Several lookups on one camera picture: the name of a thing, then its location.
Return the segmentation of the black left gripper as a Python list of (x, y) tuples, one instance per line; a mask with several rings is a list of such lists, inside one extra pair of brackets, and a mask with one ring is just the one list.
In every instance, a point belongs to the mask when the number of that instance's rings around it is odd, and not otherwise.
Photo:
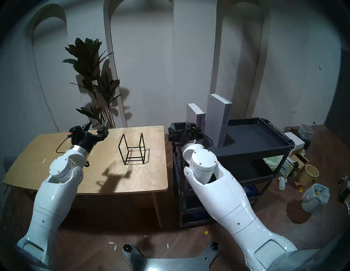
[(99, 141), (103, 141), (109, 134), (109, 122), (105, 121), (102, 126), (97, 130), (97, 135), (89, 133), (92, 121), (82, 125), (81, 131), (72, 131), (72, 145), (83, 148), (88, 153), (91, 153), (94, 146)]

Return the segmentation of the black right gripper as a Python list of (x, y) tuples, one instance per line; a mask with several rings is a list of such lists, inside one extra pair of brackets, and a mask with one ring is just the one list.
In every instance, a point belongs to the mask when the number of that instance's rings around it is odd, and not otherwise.
[(198, 141), (203, 139), (204, 134), (201, 128), (197, 127), (195, 123), (187, 123), (182, 130), (182, 123), (171, 123), (168, 128), (168, 141), (179, 142), (186, 144), (190, 141)]

